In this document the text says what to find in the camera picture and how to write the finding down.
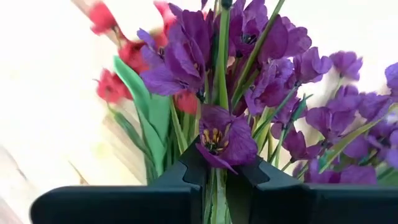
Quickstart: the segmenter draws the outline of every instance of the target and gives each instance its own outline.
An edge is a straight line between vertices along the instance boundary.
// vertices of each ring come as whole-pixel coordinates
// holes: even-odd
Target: flower bouquet
[[[119,40],[115,73],[101,74],[98,95],[108,103],[133,99],[142,137],[109,110],[145,155],[148,184],[196,146],[211,167],[206,223],[229,223],[226,171],[236,173],[234,166],[260,153],[281,170],[294,164],[292,175],[303,182],[398,183],[398,63],[384,71],[390,94],[360,93],[354,83],[362,58],[344,51],[319,56],[307,29],[279,15],[284,2],[270,15],[264,0],[215,1],[207,12],[155,2],[163,31],[140,29],[140,41],[125,38],[103,3],[92,8],[93,31]],[[301,87],[327,74],[339,80],[329,83],[334,91],[325,104],[307,108],[312,95]],[[310,136],[299,130],[304,122]],[[281,150],[291,155],[286,164]]]

